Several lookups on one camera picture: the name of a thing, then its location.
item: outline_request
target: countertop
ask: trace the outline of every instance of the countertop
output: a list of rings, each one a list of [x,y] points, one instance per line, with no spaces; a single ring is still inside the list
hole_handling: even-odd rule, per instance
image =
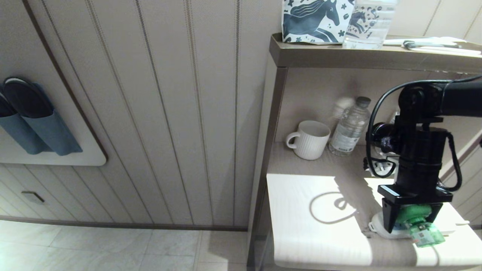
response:
[[[368,230],[381,211],[381,184],[362,169],[364,146],[350,157],[328,149],[316,161],[298,158],[275,143],[268,168],[274,260],[286,268],[312,270],[460,270],[482,264],[482,241],[468,225],[446,242],[417,248],[410,239],[386,240]],[[435,224],[463,218],[445,203]]]

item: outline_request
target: floor tile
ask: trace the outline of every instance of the floor tile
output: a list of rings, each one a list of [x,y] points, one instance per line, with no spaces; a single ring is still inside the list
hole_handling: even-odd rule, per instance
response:
[[[32,271],[46,246],[0,242],[0,270]]]
[[[48,246],[62,226],[0,220],[0,241]]]
[[[47,249],[34,271],[137,271],[142,254]]]
[[[199,233],[197,230],[154,230],[146,253],[194,256]]]
[[[192,271],[194,256],[146,254],[140,271]]]
[[[64,227],[51,247],[143,254],[152,230]]]
[[[199,262],[246,263],[245,232],[203,231]]]
[[[200,262],[196,271],[246,271],[241,263]]]

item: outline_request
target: wooden shelf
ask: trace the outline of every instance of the wooden shelf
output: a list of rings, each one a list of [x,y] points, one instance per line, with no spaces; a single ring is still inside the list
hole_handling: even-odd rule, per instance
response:
[[[410,239],[387,240],[368,229],[380,212],[378,185],[392,179],[370,177],[363,170],[365,146],[338,157],[325,149],[307,161],[283,143],[273,145],[268,197],[278,266],[314,270],[460,270],[482,263],[482,242],[445,203],[436,225],[458,224],[446,242],[418,248]]]
[[[482,46],[474,43],[461,44],[463,48],[482,49]],[[347,50],[342,49],[341,45],[284,43],[281,33],[271,36],[269,52],[276,66],[289,68],[379,68],[459,73],[482,71],[482,58],[477,57],[413,52],[399,46],[384,46],[381,50]]]

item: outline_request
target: water bottle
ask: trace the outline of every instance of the water bottle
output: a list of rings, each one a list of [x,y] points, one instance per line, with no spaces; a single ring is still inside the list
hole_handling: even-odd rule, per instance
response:
[[[398,0],[356,0],[343,48],[381,49]]]
[[[348,156],[357,145],[370,119],[367,107],[371,100],[358,97],[354,106],[347,108],[336,127],[329,150],[338,156]]]

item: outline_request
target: black cable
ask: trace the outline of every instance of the black cable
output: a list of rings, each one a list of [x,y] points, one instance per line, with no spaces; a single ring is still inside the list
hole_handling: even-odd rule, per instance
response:
[[[457,80],[419,80],[419,81],[403,83],[403,84],[398,85],[398,86],[388,90],[387,92],[385,92],[380,97],[378,102],[375,104],[375,107],[373,108],[372,115],[370,117],[370,121],[368,122],[368,131],[367,131],[367,139],[366,139],[366,141],[367,141],[366,157],[367,157],[368,166],[369,166],[370,170],[372,171],[373,175],[378,177],[378,178],[386,178],[393,173],[393,171],[395,170],[395,167],[396,167],[396,165],[393,164],[392,169],[387,174],[379,175],[377,172],[375,172],[375,167],[373,166],[373,161],[372,161],[371,145],[372,145],[372,141],[373,141],[373,123],[375,122],[375,117],[376,117],[376,114],[378,113],[378,109],[380,108],[380,106],[381,106],[382,102],[385,100],[385,98],[388,97],[388,95],[394,93],[395,91],[397,91],[397,90],[399,90],[403,87],[406,87],[408,85],[413,85],[413,84],[420,84],[420,83],[442,84],[442,83],[447,83],[447,85],[448,85],[448,84],[451,84],[453,82],[469,82],[469,81],[473,81],[473,80],[476,80],[476,79],[479,79],[479,78],[482,78],[482,75],[476,75],[476,76],[472,76],[472,77],[469,77],[469,78],[463,78],[463,79],[457,79]]]
[[[454,136],[447,132],[447,138],[449,139],[449,148],[452,153],[452,161],[454,162],[455,174],[457,175],[457,183],[453,187],[447,187],[443,183],[439,182],[438,186],[445,191],[454,192],[460,189],[462,186],[462,171],[457,159],[457,153],[455,152]]]

